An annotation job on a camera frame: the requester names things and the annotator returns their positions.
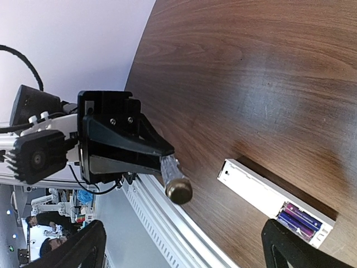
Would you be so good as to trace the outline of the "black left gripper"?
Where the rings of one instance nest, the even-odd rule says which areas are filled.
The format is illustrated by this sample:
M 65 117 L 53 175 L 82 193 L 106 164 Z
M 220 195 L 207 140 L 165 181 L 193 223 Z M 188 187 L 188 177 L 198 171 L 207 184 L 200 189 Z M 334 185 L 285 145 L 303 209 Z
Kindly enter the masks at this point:
M 131 92 L 81 91 L 78 94 L 78 135 L 81 177 L 89 184 L 108 183 L 123 173 L 160 175 L 161 166 L 125 162 L 137 153 L 167 156 L 175 148 L 147 117 Z

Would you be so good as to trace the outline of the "white remote control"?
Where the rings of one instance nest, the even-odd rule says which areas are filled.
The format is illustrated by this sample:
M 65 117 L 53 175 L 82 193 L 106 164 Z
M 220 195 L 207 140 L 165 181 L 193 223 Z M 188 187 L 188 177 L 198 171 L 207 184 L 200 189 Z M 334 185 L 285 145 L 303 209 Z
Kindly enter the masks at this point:
M 270 219 L 277 220 L 285 205 L 291 203 L 320 221 L 322 226 L 312 239 L 303 239 L 314 248 L 319 248 L 334 228 L 335 220 L 234 159 L 224 160 L 217 180 Z

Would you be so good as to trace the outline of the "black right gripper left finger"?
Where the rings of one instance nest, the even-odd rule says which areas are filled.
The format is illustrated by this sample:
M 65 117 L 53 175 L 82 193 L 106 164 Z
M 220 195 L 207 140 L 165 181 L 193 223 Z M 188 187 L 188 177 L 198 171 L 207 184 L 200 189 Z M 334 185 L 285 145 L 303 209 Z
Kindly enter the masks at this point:
M 26 267 L 103 267 L 107 234 L 102 221 L 93 220 L 70 238 L 47 238 L 40 257 Z

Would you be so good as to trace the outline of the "clear tester screwdriver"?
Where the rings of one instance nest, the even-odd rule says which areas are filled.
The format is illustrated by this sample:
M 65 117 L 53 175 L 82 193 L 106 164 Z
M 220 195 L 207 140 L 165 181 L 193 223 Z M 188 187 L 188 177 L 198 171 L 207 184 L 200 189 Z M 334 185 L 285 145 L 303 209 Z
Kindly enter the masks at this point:
M 178 159 L 174 155 L 163 156 L 160 164 L 166 197 L 177 205 L 189 202 L 193 189 L 189 178 L 181 171 Z

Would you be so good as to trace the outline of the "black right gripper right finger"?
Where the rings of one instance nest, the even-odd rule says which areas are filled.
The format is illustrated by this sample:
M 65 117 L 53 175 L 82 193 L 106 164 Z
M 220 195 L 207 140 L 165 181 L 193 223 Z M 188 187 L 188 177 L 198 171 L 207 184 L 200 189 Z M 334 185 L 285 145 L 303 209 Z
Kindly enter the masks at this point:
M 266 267 L 350 267 L 304 242 L 274 219 L 266 221 L 261 238 Z

